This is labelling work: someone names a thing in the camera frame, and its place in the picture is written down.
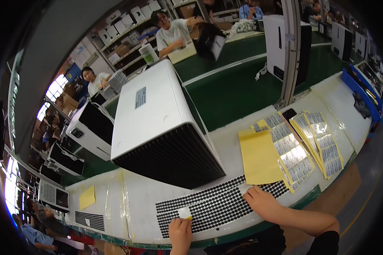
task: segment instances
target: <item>white t-shirt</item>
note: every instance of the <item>white t-shirt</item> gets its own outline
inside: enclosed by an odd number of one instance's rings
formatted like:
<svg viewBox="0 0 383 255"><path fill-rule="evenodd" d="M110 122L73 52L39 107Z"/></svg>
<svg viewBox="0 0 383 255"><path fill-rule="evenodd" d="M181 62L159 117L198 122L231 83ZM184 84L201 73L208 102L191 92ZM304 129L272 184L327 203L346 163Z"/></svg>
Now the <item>white t-shirt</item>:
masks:
<svg viewBox="0 0 383 255"><path fill-rule="evenodd" d="M102 81L106 79L108 76L109 74L107 73L99 73L97 74L95 80L88 84L88 92L90 97L93 97L95 94L98 93L99 87L101 86Z"/></svg>
<svg viewBox="0 0 383 255"><path fill-rule="evenodd" d="M164 30L160 28L156 33L156 41L158 44L158 51L167 48L170 44L178 39L184 39L185 42L190 41L189 28L186 25L187 20L176 19L170 22L170 28Z"/></svg>

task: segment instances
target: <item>window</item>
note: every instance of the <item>window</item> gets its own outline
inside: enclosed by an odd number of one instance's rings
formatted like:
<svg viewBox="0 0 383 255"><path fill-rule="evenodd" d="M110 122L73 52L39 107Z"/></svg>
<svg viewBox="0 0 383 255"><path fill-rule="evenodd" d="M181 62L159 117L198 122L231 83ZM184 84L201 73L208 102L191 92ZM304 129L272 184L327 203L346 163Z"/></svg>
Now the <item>window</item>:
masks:
<svg viewBox="0 0 383 255"><path fill-rule="evenodd" d="M46 96L53 102L56 101L56 99L62 94L62 91L65 88L65 85L67 84L67 79L64 77L63 74L57 77L51 83L50 87L47 90ZM45 111L50 107L50 103L44 103L44 105L41 107L41 109L38 111L37 119L42 121L45 117Z"/></svg>
<svg viewBox="0 0 383 255"><path fill-rule="evenodd" d="M4 184L4 196L6 198L6 205L10 214L18 213L16 207L18 191L20 191L20 189L16 186L16 175L20 175L18 163L14 162L14 160L10 158L7 165L7 176Z"/></svg>

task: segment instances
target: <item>brown box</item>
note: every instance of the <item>brown box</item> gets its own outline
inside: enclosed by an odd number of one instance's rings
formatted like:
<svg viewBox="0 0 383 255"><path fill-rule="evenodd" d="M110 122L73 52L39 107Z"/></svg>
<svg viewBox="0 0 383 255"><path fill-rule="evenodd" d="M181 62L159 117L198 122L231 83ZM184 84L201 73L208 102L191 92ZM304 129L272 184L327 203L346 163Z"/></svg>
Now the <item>brown box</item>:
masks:
<svg viewBox="0 0 383 255"><path fill-rule="evenodd" d="M233 25L230 22L218 22L217 27L220 28L221 30L228 30L231 29Z"/></svg>
<svg viewBox="0 0 383 255"><path fill-rule="evenodd" d="M187 19L187 18L193 17L193 10L195 7L198 8L198 6L193 3L193 4L188 4L186 6L182 6L179 8L179 10L180 10L180 13L183 15L183 18Z"/></svg>
<svg viewBox="0 0 383 255"><path fill-rule="evenodd" d="M129 49L126 45L121 44L118 48L115 49L116 53L123 57L126 53L128 53L131 49Z"/></svg>

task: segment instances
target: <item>workbench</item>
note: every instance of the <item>workbench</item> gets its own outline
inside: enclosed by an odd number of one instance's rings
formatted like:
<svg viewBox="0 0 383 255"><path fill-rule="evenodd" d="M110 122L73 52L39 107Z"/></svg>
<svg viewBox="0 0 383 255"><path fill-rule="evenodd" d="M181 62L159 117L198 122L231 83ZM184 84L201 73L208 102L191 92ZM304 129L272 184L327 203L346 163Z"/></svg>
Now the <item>workbench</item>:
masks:
<svg viewBox="0 0 383 255"><path fill-rule="evenodd" d="M312 86L309 91L301 95L300 99L281 109L281 112L289 108L293 108L296 112L304 110L322 112L337 141L343 160L347 162L345 169L327 180L314 162L315 170L296 192L288 192L278 199L284 206L302 209L321 195L346 170L366 139L371 119L363 119L354 109L352 92L342 82L340 75L341 73L338 73ZM81 211L105 215L105 228L110 234L69 226L89 236L120 245L170 248L169 239L164 239L160 233L156 218L156 202L191 194L242 175L243 163L237 132L248 129L256 121L274 113L276 110L270 105L209 132L227 175L202 188L187 190L124 169L103 173L66 187L70 192L71 210L80 211L79 196L90 186L95 186L96 203ZM74 222L72 214L67 214L64 222L66 224ZM269 222L264 222L258 215L252 213L220 226L219 230L194 234L192 248L230 242L270 226Z"/></svg>

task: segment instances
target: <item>yellow sticky note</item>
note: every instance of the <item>yellow sticky note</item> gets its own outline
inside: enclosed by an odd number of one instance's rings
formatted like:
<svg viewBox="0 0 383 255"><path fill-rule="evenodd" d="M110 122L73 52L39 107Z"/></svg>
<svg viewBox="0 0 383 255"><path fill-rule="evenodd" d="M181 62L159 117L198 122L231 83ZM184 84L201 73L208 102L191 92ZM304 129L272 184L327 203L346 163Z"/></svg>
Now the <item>yellow sticky note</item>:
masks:
<svg viewBox="0 0 383 255"><path fill-rule="evenodd" d="M95 188L92 185L89 189L84 191L80 196L80 208L81 210L85 207L89 207L95 203Z"/></svg>
<svg viewBox="0 0 383 255"><path fill-rule="evenodd" d="M270 130L239 132L245 179L248 184L268 184L284 179Z"/></svg>

